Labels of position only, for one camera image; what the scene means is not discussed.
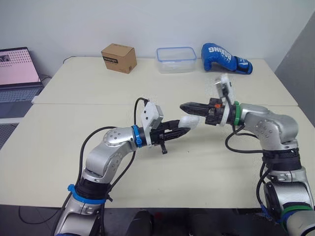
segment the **white table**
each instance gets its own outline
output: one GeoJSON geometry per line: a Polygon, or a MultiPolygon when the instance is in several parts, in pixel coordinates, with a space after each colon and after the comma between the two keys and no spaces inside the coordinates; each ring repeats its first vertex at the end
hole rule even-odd
{"type": "MultiPolygon", "coordinates": [[[[205,72],[201,60],[191,73],[160,74],[154,59],[137,59],[130,74],[107,70],[99,58],[70,58],[35,100],[37,104],[129,104],[151,98],[176,107],[186,101],[207,103],[218,97],[215,79],[226,70],[205,72]]],[[[237,100],[257,105],[296,106],[297,103],[262,59],[251,60],[250,75],[230,74],[237,100]]]]}
{"type": "MultiPolygon", "coordinates": [[[[185,114],[172,101],[161,108],[164,121],[185,114]]],[[[268,108],[299,123],[301,160],[315,193],[314,127],[296,106],[268,108]]],[[[0,150],[0,204],[60,207],[68,194],[67,186],[76,181],[83,140],[102,126],[131,126],[132,109],[131,105],[32,106],[0,150]]],[[[160,147],[139,149],[133,165],[111,193],[114,202],[106,206],[258,207],[255,187],[261,156],[228,151],[224,139],[230,132],[228,125],[203,124],[167,142],[166,155],[160,147]]],[[[91,139],[85,156],[103,134],[91,139]]],[[[257,140],[248,137],[233,139],[231,145],[260,148],[257,140]]],[[[119,172],[129,160],[130,155],[119,172]]]]}

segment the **blue strap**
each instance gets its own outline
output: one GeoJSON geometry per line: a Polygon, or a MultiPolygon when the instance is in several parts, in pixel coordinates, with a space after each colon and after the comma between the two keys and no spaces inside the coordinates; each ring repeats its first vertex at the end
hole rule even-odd
{"type": "Polygon", "coordinates": [[[263,203],[260,204],[260,207],[262,209],[262,212],[265,214],[265,216],[268,219],[272,219],[272,217],[269,215],[267,208],[265,207],[265,205],[263,203]]]}
{"type": "Polygon", "coordinates": [[[87,198],[83,198],[83,197],[79,196],[77,194],[77,192],[75,191],[74,184],[70,184],[68,186],[68,191],[70,191],[72,193],[75,200],[78,200],[79,202],[82,202],[82,203],[98,205],[98,204],[103,204],[106,202],[106,199],[94,200],[94,199],[87,199],[87,198]]]}
{"type": "Polygon", "coordinates": [[[141,140],[140,135],[139,135],[138,126],[133,125],[132,128],[133,128],[134,135],[136,136],[137,146],[138,146],[138,148],[141,148],[142,147],[142,140],[141,140]]]}

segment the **boxing glove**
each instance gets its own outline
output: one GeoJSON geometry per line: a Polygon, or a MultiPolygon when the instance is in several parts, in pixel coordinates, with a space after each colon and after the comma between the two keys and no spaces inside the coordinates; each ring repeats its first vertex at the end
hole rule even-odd
{"type": "Polygon", "coordinates": [[[243,58],[232,56],[223,47],[206,43],[201,49],[201,59],[206,71],[211,70],[211,63],[216,62],[230,71],[240,74],[251,74],[252,64],[243,58]]]}

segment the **clear plastic container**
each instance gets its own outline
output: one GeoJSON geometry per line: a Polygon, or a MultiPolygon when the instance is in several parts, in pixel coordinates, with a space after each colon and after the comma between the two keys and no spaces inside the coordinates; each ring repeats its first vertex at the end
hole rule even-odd
{"type": "Polygon", "coordinates": [[[161,73],[191,72],[195,64],[196,53],[191,47],[157,49],[157,67],[161,73]]]}

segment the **cardboard box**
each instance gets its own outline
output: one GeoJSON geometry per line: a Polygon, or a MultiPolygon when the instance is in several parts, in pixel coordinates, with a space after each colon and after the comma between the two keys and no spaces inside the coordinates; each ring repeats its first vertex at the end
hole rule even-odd
{"type": "Polygon", "coordinates": [[[102,50],[102,56],[109,70],[129,74],[137,65],[136,53],[132,47],[112,43],[102,50]]]}

